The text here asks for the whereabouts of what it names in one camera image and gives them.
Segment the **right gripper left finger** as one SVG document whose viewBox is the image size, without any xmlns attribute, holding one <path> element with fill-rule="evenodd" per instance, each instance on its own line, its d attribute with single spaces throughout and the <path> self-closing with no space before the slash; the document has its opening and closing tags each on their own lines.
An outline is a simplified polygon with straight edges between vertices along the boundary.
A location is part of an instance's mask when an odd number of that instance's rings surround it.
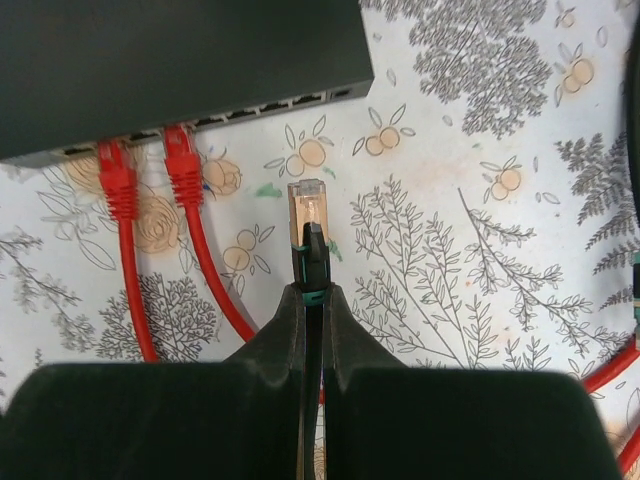
<svg viewBox="0 0 640 480">
<path fill-rule="evenodd" d="M 210 363 L 49 364 L 1 418 L 5 479 L 299 479 L 304 308 Z"/>
</svg>

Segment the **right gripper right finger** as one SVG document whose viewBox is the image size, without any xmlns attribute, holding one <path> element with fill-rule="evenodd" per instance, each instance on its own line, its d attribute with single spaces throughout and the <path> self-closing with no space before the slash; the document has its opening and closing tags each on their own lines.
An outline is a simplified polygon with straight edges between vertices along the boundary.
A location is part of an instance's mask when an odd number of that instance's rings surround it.
<svg viewBox="0 0 640 480">
<path fill-rule="evenodd" d="M 324 314 L 330 479 L 617 479 L 583 386 L 557 372 L 409 367 L 332 288 Z"/>
</svg>

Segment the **black network switch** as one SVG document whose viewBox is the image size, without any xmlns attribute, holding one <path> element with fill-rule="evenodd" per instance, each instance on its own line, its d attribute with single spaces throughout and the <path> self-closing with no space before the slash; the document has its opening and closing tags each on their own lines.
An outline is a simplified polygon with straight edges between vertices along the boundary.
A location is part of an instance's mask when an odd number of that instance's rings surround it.
<svg viewBox="0 0 640 480">
<path fill-rule="evenodd" d="M 5 1 L 1 158 L 39 168 L 153 137 L 363 97 L 355 1 Z"/>
</svg>

